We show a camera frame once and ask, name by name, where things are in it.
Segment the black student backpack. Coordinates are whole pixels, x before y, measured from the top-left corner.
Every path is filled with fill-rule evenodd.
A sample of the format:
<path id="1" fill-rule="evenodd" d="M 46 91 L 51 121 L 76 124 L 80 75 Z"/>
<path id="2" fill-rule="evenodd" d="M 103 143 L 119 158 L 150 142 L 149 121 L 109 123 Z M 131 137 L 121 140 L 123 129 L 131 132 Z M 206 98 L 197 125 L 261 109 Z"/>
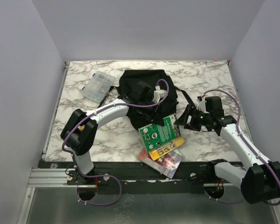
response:
<path id="1" fill-rule="evenodd" d="M 163 118 L 176 113 L 178 104 L 176 91 L 181 91 L 188 103 L 193 102 L 186 91 L 174 85 L 171 77 L 164 70 L 125 70 L 119 79 L 119 86 L 116 87 L 119 98 L 130 104 L 152 105 L 154 90 L 160 79 L 166 80 L 169 85 L 168 96 L 158 106 L 130 107 L 127 117 L 135 129 L 149 124 L 165 126 Z"/>

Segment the green cover book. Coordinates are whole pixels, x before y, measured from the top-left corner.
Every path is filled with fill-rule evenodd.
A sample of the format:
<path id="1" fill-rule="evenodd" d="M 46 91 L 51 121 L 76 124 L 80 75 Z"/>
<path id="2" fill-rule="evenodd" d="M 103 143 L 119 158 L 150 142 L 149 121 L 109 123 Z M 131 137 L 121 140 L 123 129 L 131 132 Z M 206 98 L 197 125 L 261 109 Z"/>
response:
<path id="1" fill-rule="evenodd" d="M 144 147 L 148 152 L 155 150 L 157 147 L 181 136 L 180 129 L 175 125 L 176 114 L 171 114 L 163 118 L 164 126 L 157 124 L 148 124 L 138 129 Z"/>

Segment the yellow cover book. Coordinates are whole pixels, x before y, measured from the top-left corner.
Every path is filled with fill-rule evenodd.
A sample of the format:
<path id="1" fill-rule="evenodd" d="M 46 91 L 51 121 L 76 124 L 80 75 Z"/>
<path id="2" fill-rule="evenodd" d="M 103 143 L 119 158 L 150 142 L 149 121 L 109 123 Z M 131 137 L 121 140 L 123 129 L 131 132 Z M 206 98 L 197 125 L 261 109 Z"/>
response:
<path id="1" fill-rule="evenodd" d="M 164 143 L 161 146 L 158 146 L 157 148 L 148 152 L 148 154 L 151 157 L 151 159 L 153 161 L 155 161 L 155 160 L 161 158 L 162 156 L 168 154 L 169 152 L 172 152 L 173 150 L 177 149 L 184 142 L 185 142 L 185 139 L 183 137 L 178 137 L 171 141 L 168 141 L 167 143 Z"/>

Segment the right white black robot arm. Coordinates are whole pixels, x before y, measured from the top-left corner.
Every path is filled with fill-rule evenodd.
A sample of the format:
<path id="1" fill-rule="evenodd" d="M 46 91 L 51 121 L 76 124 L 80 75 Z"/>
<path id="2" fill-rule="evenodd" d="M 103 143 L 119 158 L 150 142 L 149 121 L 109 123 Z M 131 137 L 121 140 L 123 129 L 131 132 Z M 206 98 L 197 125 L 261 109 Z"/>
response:
<path id="1" fill-rule="evenodd" d="M 232 148 L 243 165 L 239 168 L 224 159 L 209 161 L 206 179 L 211 183 L 220 179 L 228 181 L 241 190 L 250 204 L 267 203 L 277 198 L 277 204 L 280 204 L 280 162 L 264 156 L 243 134 L 238 121 L 224 114 L 220 97 L 200 97 L 200 100 L 205 110 L 190 103 L 175 124 L 197 132 L 203 126 L 209 132 L 214 131 Z"/>

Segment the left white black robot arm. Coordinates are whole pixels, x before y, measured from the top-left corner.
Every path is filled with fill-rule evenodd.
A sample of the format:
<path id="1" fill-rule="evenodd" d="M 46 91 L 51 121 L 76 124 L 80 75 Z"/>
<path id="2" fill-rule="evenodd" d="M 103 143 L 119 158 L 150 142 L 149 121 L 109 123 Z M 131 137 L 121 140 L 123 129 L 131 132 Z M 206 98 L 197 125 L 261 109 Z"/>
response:
<path id="1" fill-rule="evenodd" d="M 79 172 L 78 179 L 83 184 L 90 184 L 94 180 L 90 149 L 101 126 L 127 116 L 133 108 L 145 116 L 150 115 L 151 112 L 147 110 L 159 109 L 168 94 L 169 84 L 165 79 L 158 80 L 154 88 L 139 82 L 136 88 L 122 93 L 105 106 L 88 112 L 76 109 L 62 130 L 61 138 L 62 150 L 70 153 L 74 168 Z"/>

